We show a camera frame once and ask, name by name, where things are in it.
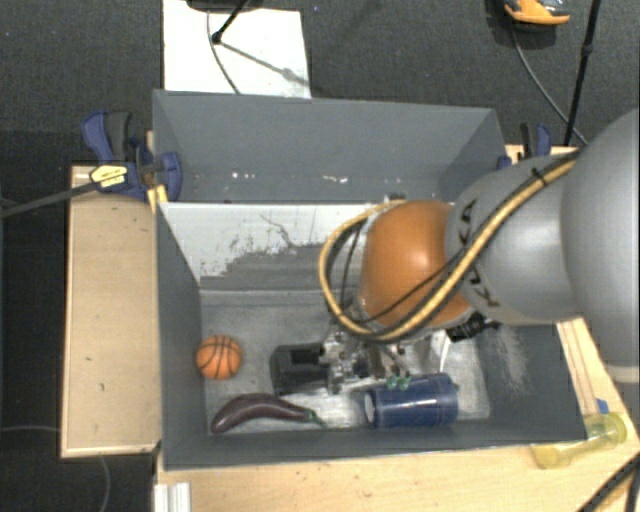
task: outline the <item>white paper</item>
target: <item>white paper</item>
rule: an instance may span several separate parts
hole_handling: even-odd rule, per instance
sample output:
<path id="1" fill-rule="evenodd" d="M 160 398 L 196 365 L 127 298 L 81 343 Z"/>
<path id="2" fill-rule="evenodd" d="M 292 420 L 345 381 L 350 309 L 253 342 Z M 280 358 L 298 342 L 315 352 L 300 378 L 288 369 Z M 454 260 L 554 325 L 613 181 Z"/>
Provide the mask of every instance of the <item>white paper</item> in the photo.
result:
<path id="1" fill-rule="evenodd" d="M 211 33 L 228 16 L 211 13 Z M 241 94 L 311 97 L 302 20 L 297 11 L 242 12 L 216 50 Z M 164 87 L 234 93 L 213 56 L 207 14 L 191 9 L 184 0 L 164 0 Z"/>

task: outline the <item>yellow cable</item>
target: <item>yellow cable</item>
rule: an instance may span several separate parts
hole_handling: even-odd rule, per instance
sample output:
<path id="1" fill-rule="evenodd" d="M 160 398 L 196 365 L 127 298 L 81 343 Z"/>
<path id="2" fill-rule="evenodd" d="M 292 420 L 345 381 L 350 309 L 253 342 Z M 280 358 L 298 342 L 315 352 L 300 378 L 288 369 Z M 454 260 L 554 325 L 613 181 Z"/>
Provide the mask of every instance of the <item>yellow cable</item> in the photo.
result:
<path id="1" fill-rule="evenodd" d="M 475 258 L 480 253 L 480 251 L 486 246 L 491 237 L 495 234 L 498 228 L 506 221 L 506 219 L 515 212 L 520 206 L 522 206 L 526 201 L 528 201 L 533 195 L 542 190 L 545 186 L 553 183 L 557 179 L 564 176 L 569 170 L 573 167 L 575 160 L 571 160 L 567 163 L 564 163 L 558 166 L 556 169 L 549 171 L 544 175 L 543 179 L 539 179 L 534 181 L 527 188 L 522 190 L 520 193 L 512 197 L 496 214 L 491 218 L 487 226 L 482 230 L 482 232 L 478 235 L 476 240 L 471 244 L 471 246 L 467 249 L 462 259 L 458 262 L 458 264 L 453 268 L 449 277 L 446 281 L 443 282 L 442 286 L 437 290 L 434 296 L 427 302 L 415 315 L 411 316 L 407 319 L 402 325 L 395 328 L 393 331 L 390 331 L 383 335 L 376 336 L 376 332 L 361 325 L 353 322 L 349 317 L 347 317 L 344 311 L 338 305 L 333 293 L 329 287 L 325 276 L 325 267 L 326 260 L 329 250 L 335 243 L 335 241 L 340 237 L 342 233 L 344 233 L 347 229 L 351 228 L 358 222 L 361 222 L 364 219 L 369 218 L 374 213 L 383 210 L 385 208 L 395 206 L 395 203 L 401 203 L 403 201 L 391 201 L 389 203 L 380 204 L 376 207 L 372 208 L 368 212 L 365 212 L 358 217 L 345 222 L 342 226 L 336 229 L 331 236 L 327 239 L 325 245 L 320 252 L 320 257 L 318 259 L 318 272 L 320 275 L 320 286 L 322 287 L 322 291 L 324 296 L 329 304 L 329 307 L 336 315 L 338 321 L 351 331 L 357 334 L 363 335 L 373 335 L 377 340 L 380 341 L 391 341 L 411 330 L 415 329 L 420 325 L 429 315 L 431 315 L 435 309 L 444 301 L 446 296 L 453 290 L 457 282 L 462 279 L 464 274 L 469 270 L 471 265 L 473 264 Z"/>
<path id="2" fill-rule="evenodd" d="M 574 160 L 571 160 L 565 164 L 560 165 L 553 171 L 544 175 L 544 180 L 535 180 L 531 185 L 525 188 L 522 192 L 515 195 L 507 203 L 498 210 L 498 212 L 489 221 L 487 226 L 478 235 L 478 238 L 471 244 L 469 249 L 465 252 L 462 259 L 458 262 L 452 272 L 449 274 L 447 280 L 440 286 L 434 296 L 427 302 L 414 316 L 409 318 L 403 325 L 394 329 L 393 331 L 377 337 L 380 341 L 389 341 L 411 330 L 415 329 L 425 318 L 427 318 L 440 303 L 446 298 L 446 296 L 453 290 L 455 285 L 464 274 L 469 270 L 473 264 L 476 256 L 487 245 L 491 237 L 495 234 L 498 228 L 504 223 L 504 221 L 513 214 L 520 206 L 522 206 L 533 195 L 542 190 L 545 186 L 553 183 L 558 178 L 561 178 L 569 172 L 573 167 Z"/>
<path id="3" fill-rule="evenodd" d="M 320 278 L 320 286 L 322 288 L 324 297 L 327 300 L 327 303 L 329 304 L 331 311 L 333 311 L 333 314 L 338 318 L 338 321 L 342 325 L 350 329 L 351 331 L 356 332 L 358 334 L 374 334 L 374 331 L 366 327 L 362 327 L 361 325 L 358 325 L 355 322 L 351 321 L 349 317 L 345 316 L 344 311 L 342 311 L 342 308 L 339 306 L 336 298 L 333 295 L 333 292 L 331 291 L 331 287 L 329 286 L 329 283 L 327 281 L 327 276 L 325 275 L 326 266 L 327 266 L 327 257 L 329 255 L 329 251 L 333 247 L 333 244 L 335 244 L 336 240 L 348 229 L 352 228 L 359 222 L 362 222 L 363 220 L 368 219 L 369 217 L 371 217 L 372 215 L 374 215 L 375 213 L 381 210 L 385 210 L 387 208 L 393 208 L 394 206 L 397 206 L 404 202 L 405 202 L 404 200 L 394 200 L 394 201 L 389 201 L 388 203 L 378 204 L 373 208 L 370 208 L 366 212 L 361 213 L 357 217 L 345 222 L 344 224 L 339 226 L 336 230 L 334 230 L 334 232 L 331 233 L 331 235 L 329 235 L 329 238 L 327 238 L 327 241 L 324 243 L 324 246 L 320 251 L 320 256 L 318 257 L 318 277 Z"/>

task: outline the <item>purple eggplant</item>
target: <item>purple eggplant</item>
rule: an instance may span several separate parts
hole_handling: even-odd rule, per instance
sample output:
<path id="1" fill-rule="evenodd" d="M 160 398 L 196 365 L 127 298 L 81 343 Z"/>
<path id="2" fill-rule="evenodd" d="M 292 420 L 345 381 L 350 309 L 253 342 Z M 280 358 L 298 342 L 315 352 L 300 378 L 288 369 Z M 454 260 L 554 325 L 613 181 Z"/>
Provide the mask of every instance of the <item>purple eggplant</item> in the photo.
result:
<path id="1" fill-rule="evenodd" d="M 317 423 L 326 427 L 311 409 L 286 402 L 268 393 L 240 395 L 220 409 L 211 422 L 211 432 L 222 434 L 245 421 L 256 418 L 273 418 L 301 423 Z"/>

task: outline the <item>orange object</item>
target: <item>orange object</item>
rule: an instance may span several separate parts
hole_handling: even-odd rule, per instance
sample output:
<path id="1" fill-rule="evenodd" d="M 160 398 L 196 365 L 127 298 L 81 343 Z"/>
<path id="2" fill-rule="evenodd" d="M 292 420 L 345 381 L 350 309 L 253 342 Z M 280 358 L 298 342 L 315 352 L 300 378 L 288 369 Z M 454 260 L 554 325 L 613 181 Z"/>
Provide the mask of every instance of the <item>orange object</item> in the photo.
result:
<path id="1" fill-rule="evenodd" d="M 444 238 L 451 205 L 440 201 L 411 201 L 376 219 L 367 234 L 359 300 L 369 318 L 384 326 L 402 320 L 438 282 L 440 275 L 406 300 L 405 294 L 446 263 Z M 431 326 L 448 324 L 470 306 L 456 294 Z"/>
<path id="2" fill-rule="evenodd" d="M 554 15 L 548 7 L 545 7 L 538 0 L 518 0 L 516 8 L 505 2 L 504 9 L 509 16 L 521 23 L 532 23 L 535 25 L 562 25 L 569 21 L 569 14 Z"/>
<path id="3" fill-rule="evenodd" d="M 206 338 L 196 352 L 196 365 L 207 379 L 225 380 L 233 377 L 242 364 L 242 349 L 238 342 L 224 334 Z"/>

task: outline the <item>wooden table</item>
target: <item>wooden table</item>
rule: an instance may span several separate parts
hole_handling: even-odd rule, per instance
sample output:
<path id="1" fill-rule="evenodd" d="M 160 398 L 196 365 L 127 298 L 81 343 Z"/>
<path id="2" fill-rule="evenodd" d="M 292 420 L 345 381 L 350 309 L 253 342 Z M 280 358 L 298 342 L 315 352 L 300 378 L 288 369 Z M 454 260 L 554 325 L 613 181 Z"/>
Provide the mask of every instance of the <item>wooden table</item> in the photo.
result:
<path id="1" fill-rule="evenodd" d="M 73 169 L 74 186 L 88 170 Z M 151 211 L 91 193 L 69 219 L 61 456 L 151 452 L 161 437 Z M 188 482 L 194 511 L 576 510 L 640 441 L 585 324 L 559 328 L 583 413 L 598 397 L 629 430 L 568 468 L 539 469 L 528 447 L 176 472 L 160 454 L 157 482 Z M 622 492 L 607 510 L 623 510 Z"/>

